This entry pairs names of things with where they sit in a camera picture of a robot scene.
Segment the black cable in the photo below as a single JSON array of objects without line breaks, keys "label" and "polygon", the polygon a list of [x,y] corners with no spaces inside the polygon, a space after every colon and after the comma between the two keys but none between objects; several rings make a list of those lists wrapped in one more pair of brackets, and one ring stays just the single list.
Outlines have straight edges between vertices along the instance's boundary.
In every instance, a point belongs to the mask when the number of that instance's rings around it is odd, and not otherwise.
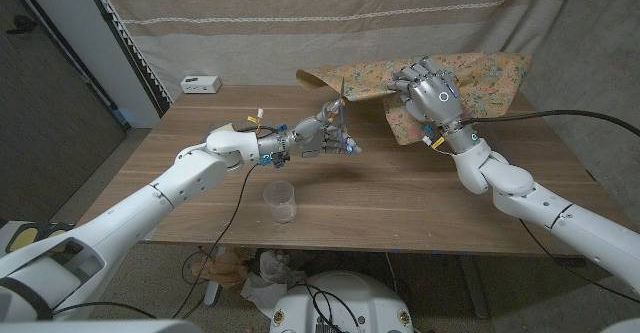
[{"label": "black cable", "polygon": [[202,304],[202,302],[204,302],[204,296],[202,296],[202,298],[200,299],[198,304],[194,305],[193,308],[191,308],[191,310],[189,312],[187,312],[185,315],[182,316],[182,319],[189,318],[191,313],[195,312],[198,308],[200,308],[200,305]]},{"label": "black cable", "polygon": [[126,308],[126,309],[132,310],[134,312],[138,312],[140,314],[143,314],[143,315],[145,315],[145,316],[147,316],[149,318],[158,319],[158,317],[154,316],[151,313],[145,312],[140,308],[136,308],[136,307],[130,306],[128,304],[117,303],[117,302],[89,302],[89,303],[76,304],[76,305],[72,305],[72,306],[68,306],[68,307],[65,307],[65,308],[58,309],[57,311],[53,312],[53,315],[60,314],[62,312],[66,312],[68,310],[72,310],[72,309],[76,309],[76,308],[89,307],[89,306],[99,306],[99,305],[108,305],[108,306],[116,306],[116,307],[120,307],[120,308]]},{"label": "black cable", "polygon": [[342,304],[346,309],[347,312],[349,312],[349,314],[351,315],[351,318],[353,319],[353,323],[355,323],[356,328],[358,328],[358,330],[360,329],[360,324],[358,324],[358,320],[356,319],[355,314],[353,314],[353,312],[351,311],[351,308],[349,308],[349,306],[340,298],[338,298],[338,296],[336,296],[335,294],[331,293],[331,292],[327,292],[327,291],[322,291],[322,292],[315,292],[313,294],[313,305],[316,306],[316,296],[320,293],[324,293],[324,294],[328,294],[330,296],[332,296],[333,298],[335,298],[338,302],[340,302],[340,304]]},{"label": "black cable", "polygon": [[409,299],[404,299],[402,298],[402,296],[400,295],[400,293],[398,292],[398,296],[400,296],[400,299],[402,299],[403,302],[405,302],[407,304],[407,309],[409,309],[409,313],[411,313],[411,315],[413,316],[413,309],[411,309],[411,307],[413,306],[413,294],[411,293],[411,287],[409,286],[409,283],[407,283],[406,280],[402,279],[402,278],[396,278],[395,279],[398,283],[402,283],[404,284],[404,287],[406,288],[406,293],[409,296]]},{"label": "black cable", "polygon": [[[231,227],[231,223],[233,222],[233,219],[236,217],[236,214],[238,213],[238,208],[240,208],[240,202],[242,202],[242,194],[244,193],[244,188],[247,185],[247,179],[249,179],[249,175],[251,174],[251,172],[253,172],[253,169],[255,167],[257,167],[257,165],[254,165],[253,167],[251,167],[251,169],[249,169],[249,172],[247,172],[247,175],[244,177],[244,182],[242,183],[242,188],[240,189],[240,197],[238,197],[238,204],[236,205],[236,209],[233,211],[233,215],[231,216],[229,223],[227,223],[227,226],[222,230],[222,233],[220,233],[220,235],[218,236],[218,239],[216,239],[215,243],[213,243],[213,246],[211,246],[211,249],[209,249],[209,253],[207,253],[207,256],[211,257],[211,253],[213,253],[213,250],[218,245],[218,242],[220,242],[220,239],[222,239],[222,236],[227,232],[229,227]],[[193,290],[198,285],[198,280],[200,279],[200,276],[202,275],[203,271],[204,271],[204,264],[202,265],[202,269],[200,269],[200,272],[198,273],[196,280],[191,284],[191,290],[189,290],[189,294],[187,294],[187,297],[184,299],[184,302],[182,302],[182,305],[180,306],[180,308],[178,308],[178,310],[176,311],[176,314],[174,314],[173,317],[171,317],[172,319],[175,319],[178,316],[178,314],[180,314],[180,311],[182,310],[182,308],[184,308],[184,306],[187,304],[187,301],[191,297],[191,294],[193,294]]]},{"label": "black cable", "polygon": [[187,259],[185,259],[185,260],[184,260],[184,262],[182,263],[182,272],[181,272],[182,274],[181,274],[181,275],[182,275],[182,280],[183,280],[185,283],[187,283],[187,284],[193,284],[194,282],[196,282],[196,285],[198,285],[198,284],[202,284],[202,283],[207,282],[207,280],[206,280],[206,279],[203,279],[203,280],[201,280],[200,282],[198,282],[198,281],[193,281],[193,282],[192,282],[192,281],[189,281],[189,280],[187,279],[187,277],[184,275],[184,271],[185,271],[185,269],[186,269],[187,263],[189,263],[189,260],[190,260],[191,258],[193,258],[194,256],[196,256],[196,255],[198,255],[198,254],[202,254],[202,255],[204,255],[204,256],[207,256],[207,257],[211,258],[211,256],[208,256],[208,255],[207,255],[207,252],[205,252],[204,250],[202,250],[202,248],[200,248],[200,250],[198,250],[197,252],[193,252],[193,253],[191,253],[191,254],[187,257]]},{"label": "black cable", "polygon": [[577,116],[584,116],[584,117],[591,117],[591,118],[606,120],[607,122],[611,122],[613,124],[619,125],[620,127],[625,128],[626,130],[640,137],[640,129],[632,126],[631,124],[623,121],[622,119],[618,119],[616,117],[612,117],[602,113],[583,111],[583,110],[577,110],[577,109],[558,109],[558,110],[550,110],[550,111],[520,114],[520,115],[513,115],[513,116],[506,116],[506,117],[495,117],[495,118],[468,118],[468,119],[462,120],[460,124],[462,124],[462,126],[464,127],[466,125],[473,124],[473,123],[508,122],[508,121],[514,121],[514,120],[531,119],[531,118],[539,118],[539,117],[554,116],[554,115],[577,115]]},{"label": "black cable", "polygon": [[575,275],[575,276],[577,276],[577,277],[581,278],[581,279],[582,279],[582,280],[584,280],[585,282],[591,283],[591,284],[593,284],[593,285],[595,285],[595,286],[597,286],[597,287],[599,287],[599,288],[601,288],[601,289],[604,289],[604,290],[606,290],[606,291],[608,291],[608,292],[611,292],[611,293],[613,293],[613,294],[615,294],[615,295],[617,295],[617,296],[620,296],[620,297],[622,297],[622,298],[625,298],[625,299],[628,299],[628,300],[630,300],[630,301],[632,301],[632,302],[636,302],[636,303],[639,303],[639,304],[640,304],[640,300],[639,300],[639,299],[636,299],[636,298],[630,297],[630,296],[628,296],[628,295],[626,295],[626,294],[624,294],[624,293],[620,293],[620,292],[618,292],[618,291],[616,291],[616,290],[613,290],[613,289],[611,289],[611,288],[609,288],[609,287],[603,286],[602,284],[600,284],[600,283],[598,283],[598,282],[595,282],[595,281],[592,281],[591,279],[589,279],[589,278],[587,278],[587,277],[583,276],[582,274],[580,274],[580,273],[578,273],[578,272],[574,271],[573,269],[571,269],[571,268],[569,268],[569,267],[565,266],[564,264],[562,264],[562,262],[560,261],[560,259],[559,259],[559,258],[557,258],[557,257],[555,257],[554,255],[552,255],[551,253],[549,253],[549,251],[548,251],[548,250],[547,250],[547,249],[542,245],[542,243],[540,243],[540,241],[536,238],[536,236],[534,236],[534,235],[533,235],[533,233],[531,233],[531,231],[529,230],[529,227],[527,227],[527,225],[524,223],[524,221],[523,221],[522,219],[520,219],[520,223],[522,223],[522,226],[524,227],[524,229],[526,229],[526,230],[527,230],[527,233],[529,233],[529,235],[531,236],[531,238],[533,238],[533,240],[534,240],[534,241],[536,241],[536,244],[538,245],[538,247],[540,247],[540,249],[542,249],[545,253],[547,253],[547,255],[549,256],[549,258],[553,259],[553,261],[554,261],[557,265],[559,265],[559,266],[561,266],[562,268],[564,268],[564,269],[568,270],[569,272],[571,272],[571,274],[573,274],[573,275]]},{"label": "black cable", "polygon": [[[305,279],[302,279],[302,282],[304,282],[304,284],[298,284],[298,283],[300,283],[300,282],[298,282],[293,287],[304,285],[305,287],[307,287],[307,292],[309,292],[309,296],[311,296],[311,298],[313,298],[313,293],[311,293],[311,288],[313,288],[313,289],[315,289],[315,290],[317,290],[319,292],[322,291],[320,288],[308,284]],[[327,324],[331,324],[332,325],[333,324],[333,313],[331,312],[331,303],[329,303],[329,298],[327,298],[326,294],[323,293],[322,296],[324,297],[324,300],[327,301],[327,307],[329,307],[329,320],[328,321],[326,319],[324,319],[324,320],[325,320],[325,322],[327,322]],[[318,309],[316,309],[316,312],[318,312],[318,314],[322,317],[322,312],[320,312]]]},{"label": "black cable", "polygon": [[[349,308],[349,306],[342,299],[338,298],[335,294],[333,294],[331,292],[328,292],[326,290],[322,290],[322,289],[320,289],[320,288],[318,288],[316,286],[312,286],[312,285],[308,284],[306,282],[306,280],[304,280],[304,279],[302,280],[302,282],[304,282],[304,284],[300,284],[300,282],[298,282],[293,287],[303,286],[303,285],[307,287],[307,291],[309,292],[309,295],[311,295],[313,308],[316,310],[316,312],[318,313],[320,318],[327,325],[329,325],[329,327],[331,327],[332,329],[334,329],[338,333],[345,333],[344,331],[340,330],[340,328],[338,328],[337,325],[333,324],[333,318],[331,317],[331,304],[329,303],[329,299],[327,298],[326,295],[329,295],[329,296],[335,298],[340,304],[342,304],[347,309],[347,312],[349,312],[349,314],[351,315],[351,318],[353,319],[353,323],[355,323],[356,328],[358,328],[358,330],[360,330],[360,324],[358,324],[358,320],[356,319],[356,316],[353,314],[353,311],[351,311],[351,308]],[[317,292],[315,292],[314,294],[311,294],[311,289],[309,289],[309,288],[313,288]],[[316,302],[316,297],[318,296],[318,294],[322,294],[324,296],[324,299],[327,301],[327,306],[329,307],[329,314],[330,314],[330,318],[329,319],[327,319],[327,317],[324,314],[322,314],[322,311],[320,310],[320,307],[318,306],[318,303]]]},{"label": "black cable", "polygon": [[[258,127],[247,127],[247,128],[240,128],[236,132],[252,132],[252,131],[255,131],[257,129],[258,129]],[[273,128],[273,127],[260,126],[260,129],[266,129],[266,130],[270,131],[271,133],[278,133],[278,130],[276,128]]]}]

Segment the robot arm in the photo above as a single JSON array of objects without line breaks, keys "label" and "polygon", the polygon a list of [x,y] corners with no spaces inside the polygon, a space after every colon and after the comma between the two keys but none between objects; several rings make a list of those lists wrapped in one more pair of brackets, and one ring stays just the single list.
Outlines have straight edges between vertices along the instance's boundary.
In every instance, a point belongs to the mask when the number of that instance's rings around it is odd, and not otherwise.
[{"label": "robot arm", "polygon": [[[346,129],[331,124],[341,104],[325,104],[291,132],[261,138],[251,132],[212,132],[205,143],[182,150],[173,166],[153,182],[92,221],[2,257],[0,322],[88,317],[90,307],[55,317],[52,310],[97,301],[129,249],[179,205],[215,188],[245,164],[258,164],[268,156],[275,157],[279,167],[289,154],[360,153]],[[68,253],[50,253],[60,248]]]},{"label": "robot arm", "polygon": [[431,58],[395,73],[389,88],[400,91],[414,118],[439,128],[469,191],[482,194],[492,186],[500,211],[548,229],[640,292],[640,235],[559,197],[492,151],[470,125],[462,124],[458,88]]}]

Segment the door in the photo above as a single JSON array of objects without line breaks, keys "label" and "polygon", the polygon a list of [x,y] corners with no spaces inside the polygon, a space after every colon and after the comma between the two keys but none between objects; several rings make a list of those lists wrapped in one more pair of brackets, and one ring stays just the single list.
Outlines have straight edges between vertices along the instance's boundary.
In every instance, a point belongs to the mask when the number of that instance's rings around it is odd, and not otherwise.
[{"label": "door", "polygon": [[48,220],[125,133],[19,0],[0,0],[0,220]]}]

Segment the curtain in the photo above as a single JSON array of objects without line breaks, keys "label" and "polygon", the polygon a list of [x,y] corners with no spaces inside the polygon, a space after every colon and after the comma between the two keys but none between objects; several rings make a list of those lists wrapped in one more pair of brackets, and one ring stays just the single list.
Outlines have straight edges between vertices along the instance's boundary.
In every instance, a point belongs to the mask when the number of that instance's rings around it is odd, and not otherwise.
[{"label": "curtain", "polygon": [[532,53],[565,0],[110,0],[173,96],[186,75],[296,84],[298,68]]}]

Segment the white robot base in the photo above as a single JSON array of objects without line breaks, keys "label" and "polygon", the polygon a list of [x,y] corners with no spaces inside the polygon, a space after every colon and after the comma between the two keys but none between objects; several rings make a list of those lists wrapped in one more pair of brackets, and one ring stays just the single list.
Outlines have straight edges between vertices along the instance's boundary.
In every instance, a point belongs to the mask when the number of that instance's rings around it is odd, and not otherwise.
[{"label": "white robot base", "polygon": [[[363,274],[333,271],[306,280],[307,285],[291,288],[276,304],[271,318],[271,333],[335,332],[320,317],[313,305],[312,295],[322,314],[343,332],[412,333],[413,324],[406,304],[391,289]],[[326,300],[318,290],[332,293]]]}]

